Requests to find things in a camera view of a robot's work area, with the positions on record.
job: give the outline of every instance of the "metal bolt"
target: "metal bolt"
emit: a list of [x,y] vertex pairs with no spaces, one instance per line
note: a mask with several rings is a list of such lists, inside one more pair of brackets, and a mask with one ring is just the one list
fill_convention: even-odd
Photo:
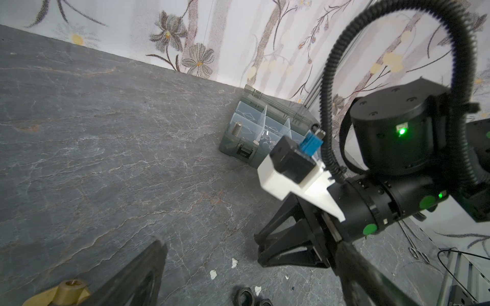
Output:
[[243,124],[240,121],[238,121],[237,123],[235,123],[235,126],[233,127],[233,130],[231,131],[231,134],[233,136],[238,136],[238,133],[242,129],[242,126],[243,126]]

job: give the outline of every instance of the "screw hole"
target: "screw hole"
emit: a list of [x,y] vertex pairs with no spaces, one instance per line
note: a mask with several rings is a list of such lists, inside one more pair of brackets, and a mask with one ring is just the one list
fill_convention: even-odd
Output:
[[77,281],[77,280],[68,281],[65,284],[68,285],[68,286],[80,286],[81,285],[81,283],[79,281]]

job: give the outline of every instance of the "blue connector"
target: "blue connector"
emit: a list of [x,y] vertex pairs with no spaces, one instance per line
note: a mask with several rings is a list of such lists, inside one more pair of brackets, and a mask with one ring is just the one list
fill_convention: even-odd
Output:
[[318,151],[322,144],[323,140],[313,133],[308,133],[303,142],[299,145],[299,149],[303,151],[304,154],[311,157]]

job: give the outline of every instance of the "floral wallpaper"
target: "floral wallpaper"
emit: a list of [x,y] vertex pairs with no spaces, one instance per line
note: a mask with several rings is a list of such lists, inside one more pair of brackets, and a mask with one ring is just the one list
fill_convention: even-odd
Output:
[[0,24],[302,103],[368,0],[0,1]]
[[[478,73],[473,99],[482,110],[468,121],[490,117],[490,1],[457,0],[466,9],[478,39]],[[452,55],[446,31],[432,17],[407,11],[388,15],[368,27],[344,61],[334,83],[334,136],[357,96],[420,77],[449,86]],[[319,118],[319,99],[308,107]]]

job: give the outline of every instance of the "scissors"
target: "scissors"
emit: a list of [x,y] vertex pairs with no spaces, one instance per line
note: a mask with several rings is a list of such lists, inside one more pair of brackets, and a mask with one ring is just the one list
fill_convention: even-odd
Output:
[[419,249],[417,249],[417,247],[415,246],[414,242],[410,239],[410,237],[407,235],[407,232],[403,229],[403,226],[401,225],[400,221],[398,222],[398,224],[400,225],[401,230],[405,234],[405,237],[410,242],[411,247],[408,249],[410,251],[410,254],[412,254],[412,256],[415,259],[420,259],[422,257],[422,260],[424,261],[424,263],[430,264],[430,260],[429,260],[429,257],[427,256],[427,254],[425,254],[424,252],[422,252]]

